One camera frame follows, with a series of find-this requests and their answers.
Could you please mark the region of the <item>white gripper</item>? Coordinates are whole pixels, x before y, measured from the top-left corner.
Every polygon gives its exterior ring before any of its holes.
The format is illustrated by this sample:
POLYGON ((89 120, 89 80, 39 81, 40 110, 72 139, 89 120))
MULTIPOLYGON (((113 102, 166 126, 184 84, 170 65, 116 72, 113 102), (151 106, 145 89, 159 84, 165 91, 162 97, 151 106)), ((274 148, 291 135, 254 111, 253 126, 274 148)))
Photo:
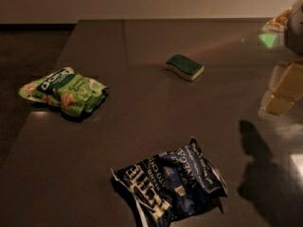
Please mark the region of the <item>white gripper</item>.
MULTIPOLYGON (((295 54, 303 54, 303 0, 293 4, 286 25, 285 45, 295 54)), ((269 81, 270 90, 291 101, 303 97, 303 61, 279 61, 269 81)))

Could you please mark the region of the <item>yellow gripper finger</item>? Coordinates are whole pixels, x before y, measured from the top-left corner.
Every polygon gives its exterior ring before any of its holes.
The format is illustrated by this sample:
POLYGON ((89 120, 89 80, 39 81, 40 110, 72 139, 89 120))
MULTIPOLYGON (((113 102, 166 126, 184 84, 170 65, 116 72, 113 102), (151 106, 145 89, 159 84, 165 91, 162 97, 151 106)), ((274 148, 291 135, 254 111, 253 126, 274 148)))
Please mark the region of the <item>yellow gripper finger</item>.
POLYGON ((287 113, 293 105, 292 101, 277 97, 270 91, 266 91, 260 102, 260 110, 268 114, 282 115, 287 113))

